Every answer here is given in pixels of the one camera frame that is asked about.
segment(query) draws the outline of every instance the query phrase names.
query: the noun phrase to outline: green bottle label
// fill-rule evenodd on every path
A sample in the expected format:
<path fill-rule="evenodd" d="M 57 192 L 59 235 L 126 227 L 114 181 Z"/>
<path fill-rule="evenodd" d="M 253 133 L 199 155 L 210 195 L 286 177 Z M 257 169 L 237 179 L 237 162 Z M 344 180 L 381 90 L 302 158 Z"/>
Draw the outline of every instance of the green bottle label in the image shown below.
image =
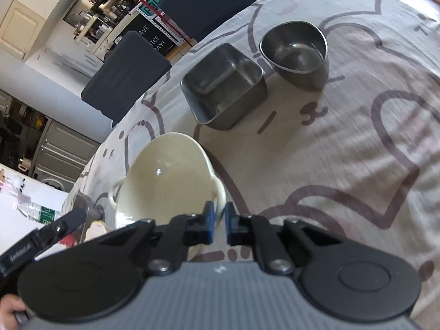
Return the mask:
<path fill-rule="evenodd" d="M 48 224 L 52 222 L 54 219 L 55 219 L 55 211 L 50 208 L 41 206 L 40 219 L 38 220 L 38 222 L 40 222 L 41 224 Z"/>

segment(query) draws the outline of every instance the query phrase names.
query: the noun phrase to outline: human hand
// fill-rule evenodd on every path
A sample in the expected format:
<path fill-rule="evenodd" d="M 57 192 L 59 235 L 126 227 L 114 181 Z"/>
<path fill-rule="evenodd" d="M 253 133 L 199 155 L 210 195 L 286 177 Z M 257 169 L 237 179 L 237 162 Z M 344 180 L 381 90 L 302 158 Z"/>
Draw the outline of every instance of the human hand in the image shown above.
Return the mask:
<path fill-rule="evenodd" d="M 0 330 L 17 330 L 18 323 L 14 312 L 26 310 L 22 300 L 12 294 L 7 294 L 0 300 Z"/>

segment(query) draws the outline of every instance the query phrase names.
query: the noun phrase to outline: ribbed gray surface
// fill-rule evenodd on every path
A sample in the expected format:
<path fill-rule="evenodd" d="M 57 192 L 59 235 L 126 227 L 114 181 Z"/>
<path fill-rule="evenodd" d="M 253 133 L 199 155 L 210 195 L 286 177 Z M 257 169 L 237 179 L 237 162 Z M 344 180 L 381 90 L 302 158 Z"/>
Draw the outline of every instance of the ribbed gray surface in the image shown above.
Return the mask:
<path fill-rule="evenodd" d="M 305 301 L 286 277 L 253 262 L 184 263 L 153 277 L 126 307 L 83 324 L 33 319 L 25 330 L 415 330 L 406 318 L 359 325 L 335 320 Z"/>

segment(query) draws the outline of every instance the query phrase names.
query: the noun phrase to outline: bottle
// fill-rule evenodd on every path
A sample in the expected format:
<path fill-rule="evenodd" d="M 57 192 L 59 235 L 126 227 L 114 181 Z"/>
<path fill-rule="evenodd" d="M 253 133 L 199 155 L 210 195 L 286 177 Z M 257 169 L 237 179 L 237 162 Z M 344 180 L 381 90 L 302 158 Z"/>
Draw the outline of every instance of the bottle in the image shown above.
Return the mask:
<path fill-rule="evenodd" d="M 41 224 L 50 223 L 62 216 L 60 211 L 40 206 L 33 202 L 19 202 L 17 209 L 27 218 Z"/>

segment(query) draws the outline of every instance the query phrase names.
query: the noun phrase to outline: gray metal cup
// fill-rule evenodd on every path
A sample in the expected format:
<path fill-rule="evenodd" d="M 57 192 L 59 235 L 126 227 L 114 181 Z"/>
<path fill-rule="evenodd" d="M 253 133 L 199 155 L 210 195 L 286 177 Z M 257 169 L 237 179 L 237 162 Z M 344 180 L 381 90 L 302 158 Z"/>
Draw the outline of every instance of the gray metal cup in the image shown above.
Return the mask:
<path fill-rule="evenodd" d="M 272 28 L 260 51 L 281 77 L 305 90 L 321 90 L 329 74 L 327 41 L 314 25 L 291 21 Z"/>

